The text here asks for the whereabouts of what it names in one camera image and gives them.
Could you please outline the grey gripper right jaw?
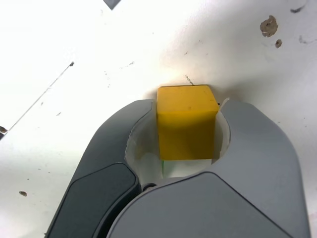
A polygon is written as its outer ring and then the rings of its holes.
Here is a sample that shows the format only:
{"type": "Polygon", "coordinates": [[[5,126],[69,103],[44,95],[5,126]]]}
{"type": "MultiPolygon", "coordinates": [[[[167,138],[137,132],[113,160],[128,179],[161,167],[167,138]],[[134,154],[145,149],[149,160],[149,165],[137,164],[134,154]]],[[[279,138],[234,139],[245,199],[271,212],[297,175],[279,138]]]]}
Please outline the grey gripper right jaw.
{"type": "Polygon", "coordinates": [[[110,238],[309,238],[297,153],[285,133],[248,103],[221,106],[221,157],[133,199],[110,238]]]}

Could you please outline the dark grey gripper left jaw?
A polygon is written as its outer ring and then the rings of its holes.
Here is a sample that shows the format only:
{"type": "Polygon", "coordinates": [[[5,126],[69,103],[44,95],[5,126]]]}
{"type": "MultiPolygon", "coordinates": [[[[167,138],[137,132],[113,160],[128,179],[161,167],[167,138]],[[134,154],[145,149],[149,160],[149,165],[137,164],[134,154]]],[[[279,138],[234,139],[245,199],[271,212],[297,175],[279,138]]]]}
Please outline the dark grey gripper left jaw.
{"type": "Polygon", "coordinates": [[[107,119],[88,144],[46,232],[48,238],[105,238],[123,208],[162,178],[155,100],[107,119]]]}

